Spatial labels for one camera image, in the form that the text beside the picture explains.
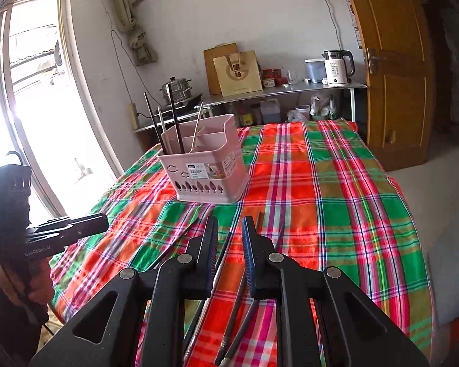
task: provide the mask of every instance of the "pink basket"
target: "pink basket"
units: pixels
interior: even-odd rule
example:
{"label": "pink basket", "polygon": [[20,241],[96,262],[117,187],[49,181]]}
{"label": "pink basket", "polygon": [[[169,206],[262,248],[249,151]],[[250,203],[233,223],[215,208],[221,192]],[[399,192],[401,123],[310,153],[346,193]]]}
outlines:
{"label": "pink basket", "polygon": [[[180,123],[184,149],[190,150],[196,121]],[[175,127],[167,130],[173,153],[158,156],[170,182],[183,202],[231,204],[238,201],[249,177],[232,114],[199,121],[194,149],[179,154]]]}

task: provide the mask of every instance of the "electric kettle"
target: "electric kettle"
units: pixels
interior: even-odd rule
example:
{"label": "electric kettle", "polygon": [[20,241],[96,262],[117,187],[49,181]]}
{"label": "electric kettle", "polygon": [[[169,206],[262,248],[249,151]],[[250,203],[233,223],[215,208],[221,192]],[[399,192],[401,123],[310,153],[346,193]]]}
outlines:
{"label": "electric kettle", "polygon": [[[324,66],[327,71],[328,85],[343,85],[349,82],[349,77],[355,73],[355,64],[350,51],[334,50],[323,52]],[[350,60],[350,72],[345,65],[345,57]]]}

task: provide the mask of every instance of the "stainless steel pot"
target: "stainless steel pot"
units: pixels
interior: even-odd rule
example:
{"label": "stainless steel pot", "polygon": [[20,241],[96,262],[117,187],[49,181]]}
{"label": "stainless steel pot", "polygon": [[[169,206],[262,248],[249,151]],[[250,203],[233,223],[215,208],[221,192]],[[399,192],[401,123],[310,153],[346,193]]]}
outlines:
{"label": "stainless steel pot", "polygon": [[171,77],[168,83],[163,84],[160,91],[162,92],[163,99],[167,105],[170,104],[168,85],[170,84],[172,86],[173,102],[177,103],[192,97],[192,92],[190,92],[192,87],[189,87],[189,82],[191,81],[192,80],[176,79],[175,77]]}

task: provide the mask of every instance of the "brown door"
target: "brown door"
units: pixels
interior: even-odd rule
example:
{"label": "brown door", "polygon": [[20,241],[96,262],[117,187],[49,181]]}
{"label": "brown door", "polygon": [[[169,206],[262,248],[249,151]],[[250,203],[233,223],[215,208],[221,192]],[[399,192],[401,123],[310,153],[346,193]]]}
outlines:
{"label": "brown door", "polygon": [[434,67],[420,0],[352,0],[367,55],[368,146],[387,170],[423,164]]}

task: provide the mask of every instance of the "silver screw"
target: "silver screw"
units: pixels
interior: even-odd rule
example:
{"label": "silver screw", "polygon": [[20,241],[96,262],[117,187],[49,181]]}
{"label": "silver screw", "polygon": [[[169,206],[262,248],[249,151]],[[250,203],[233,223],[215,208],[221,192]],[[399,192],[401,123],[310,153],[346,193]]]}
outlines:
{"label": "silver screw", "polygon": [[327,269],[327,275],[334,279],[338,279],[341,276],[341,271],[340,269],[332,266]]}
{"label": "silver screw", "polygon": [[177,261],[179,261],[181,264],[188,264],[190,261],[192,261],[192,255],[190,255],[190,254],[180,254],[177,257]]}
{"label": "silver screw", "polygon": [[121,279],[124,279],[124,280],[132,279],[135,276],[135,270],[131,268],[123,269],[119,273],[119,276],[121,276]]}
{"label": "silver screw", "polygon": [[284,260],[284,255],[279,254],[278,252],[273,252],[272,254],[269,255],[269,261],[271,262],[282,262]]}

